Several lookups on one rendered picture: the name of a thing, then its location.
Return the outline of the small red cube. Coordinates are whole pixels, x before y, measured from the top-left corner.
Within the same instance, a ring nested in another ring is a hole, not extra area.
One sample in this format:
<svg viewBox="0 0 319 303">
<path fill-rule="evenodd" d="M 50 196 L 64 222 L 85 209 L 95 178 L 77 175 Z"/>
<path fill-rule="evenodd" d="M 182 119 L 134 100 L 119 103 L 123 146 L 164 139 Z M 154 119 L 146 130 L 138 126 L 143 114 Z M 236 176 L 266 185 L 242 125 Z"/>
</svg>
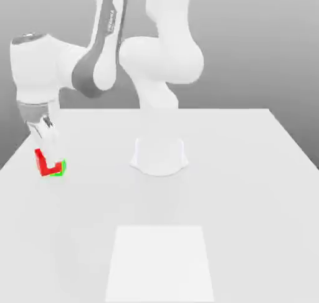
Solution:
<svg viewBox="0 0 319 303">
<path fill-rule="evenodd" d="M 60 162 L 56 163 L 54 167 L 49 168 L 47 165 L 47 161 L 42 154 L 42 151 L 37 148 L 34 150 L 35 156 L 36 156 L 36 163 L 37 163 L 37 168 L 40 172 L 41 176 L 50 176 L 52 173 L 59 172 L 61 167 L 60 167 Z"/>
</svg>

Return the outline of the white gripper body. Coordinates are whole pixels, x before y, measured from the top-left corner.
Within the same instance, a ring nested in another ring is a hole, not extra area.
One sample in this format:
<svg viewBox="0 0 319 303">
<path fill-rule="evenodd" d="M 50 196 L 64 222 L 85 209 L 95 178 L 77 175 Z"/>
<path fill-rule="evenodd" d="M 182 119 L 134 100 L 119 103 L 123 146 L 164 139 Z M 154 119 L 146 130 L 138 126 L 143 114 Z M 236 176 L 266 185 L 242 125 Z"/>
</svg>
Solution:
<svg viewBox="0 0 319 303">
<path fill-rule="evenodd" d="M 47 162 L 56 164 L 62 160 L 59 136 L 52 121 L 40 121 L 39 123 L 29 123 L 31 135 Z"/>
</svg>

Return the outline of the small green cube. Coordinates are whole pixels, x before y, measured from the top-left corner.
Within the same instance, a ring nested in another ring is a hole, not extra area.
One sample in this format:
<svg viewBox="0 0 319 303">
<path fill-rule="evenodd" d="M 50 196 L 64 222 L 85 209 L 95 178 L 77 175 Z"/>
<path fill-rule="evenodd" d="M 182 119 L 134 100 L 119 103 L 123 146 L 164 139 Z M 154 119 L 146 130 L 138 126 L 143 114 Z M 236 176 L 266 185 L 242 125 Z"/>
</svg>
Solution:
<svg viewBox="0 0 319 303">
<path fill-rule="evenodd" d="M 60 167 L 61 167 L 61 169 L 59 172 L 52 173 L 52 174 L 50 174 L 50 176 L 63 176 L 64 175 L 65 170 L 66 170 L 66 160 L 65 159 L 63 159 L 63 161 L 60 162 Z"/>
</svg>

